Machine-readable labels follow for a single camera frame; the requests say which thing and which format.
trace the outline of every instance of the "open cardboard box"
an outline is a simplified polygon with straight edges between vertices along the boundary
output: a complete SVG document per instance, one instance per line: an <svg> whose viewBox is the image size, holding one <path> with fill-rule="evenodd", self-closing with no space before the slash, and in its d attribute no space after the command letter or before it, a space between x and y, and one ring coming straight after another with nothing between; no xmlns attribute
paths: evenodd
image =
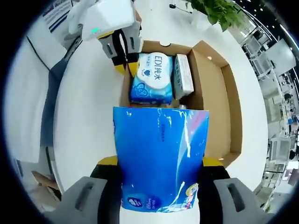
<svg viewBox="0 0 299 224"><path fill-rule="evenodd" d="M205 156L213 157L227 167L241 153L242 115L239 95L233 72L227 61L204 41L193 48L170 44L165 47L159 42L144 41L142 52L162 52L169 56L185 54L188 57L193 78L194 92L171 105L133 105L130 91L133 78L126 69L120 106L165 107L184 104L188 109L208 110L210 123Z"/></svg>

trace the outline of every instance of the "office desk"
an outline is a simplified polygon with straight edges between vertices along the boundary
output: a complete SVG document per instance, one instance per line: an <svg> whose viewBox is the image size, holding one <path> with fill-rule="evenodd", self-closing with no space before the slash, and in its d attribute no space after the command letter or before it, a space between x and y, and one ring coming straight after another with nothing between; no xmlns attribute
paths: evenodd
<svg viewBox="0 0 299 224"><path fill-rule="evenodd" d="M204 34L191 27L192 15L170 9L166 0L137 1L142 17L141 36L146 40L192 47L204 40L230 64L239 91L242 111L242 153L227 168L251 190L260 183L268 144L266 110L261 89L241 46L220 27ZM54 152L60 186L67 190L96 163L115 154L112 107L118 105L123 77L114 70L97 40L83 42L65 71L56 106ZM144 214L121 210L123 220L143 223L197 223L198 207L169 214Z"/></svg>

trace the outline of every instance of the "plastic wrap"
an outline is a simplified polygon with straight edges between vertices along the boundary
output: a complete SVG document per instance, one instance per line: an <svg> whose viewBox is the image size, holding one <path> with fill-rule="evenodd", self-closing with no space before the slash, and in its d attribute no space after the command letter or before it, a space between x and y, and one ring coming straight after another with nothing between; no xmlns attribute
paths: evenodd
<svg viewBox="0 0 299 224"><path fill-rule="evenodd" d="M208 123L208 111L115 107L122 207L141 212L192 208Z"/></svg>
<svg viewBox="0 0 299 224"><path fill-rule="evenodd" d="M155 52L140 54L133 80L131 101L140 104L170 104L172 57Z"/></svg>

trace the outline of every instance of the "white box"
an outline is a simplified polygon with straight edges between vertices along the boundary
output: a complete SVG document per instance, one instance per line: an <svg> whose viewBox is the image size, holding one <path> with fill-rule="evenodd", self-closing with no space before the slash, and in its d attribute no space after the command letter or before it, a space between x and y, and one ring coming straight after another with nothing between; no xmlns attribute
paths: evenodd
<svg viewBox="0 0 299 224"><path fill-rule="evenodd" d="M181 99L194 91L191 71L186 55L177 54L174 61L174 96Z"/></svg>

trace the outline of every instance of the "cardboard box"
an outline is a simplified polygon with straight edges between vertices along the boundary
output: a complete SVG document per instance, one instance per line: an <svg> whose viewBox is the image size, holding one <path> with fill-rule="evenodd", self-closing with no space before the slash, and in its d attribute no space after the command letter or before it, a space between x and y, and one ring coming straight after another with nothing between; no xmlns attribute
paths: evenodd
<svg viewBox="0 0 299 224"><path fill-rule="evenodd" d="M194 91L187 55L178 54L173 66L173 89L175 99L181 99Z"/></svg>
<svg viewBox="0 0 299 224"><path fill-rule="evenodd" d="M159 42L144 41L142 52L187 55L194 92L181 99L180 103L188 109L210 111L205 156L219 159L227 167L240 155L242 148L241 106L234 75L227 61L203 41L193 48L176 44L165 47ZM126 69L120 106L135 106L129 100L132 80Z"/></svg>

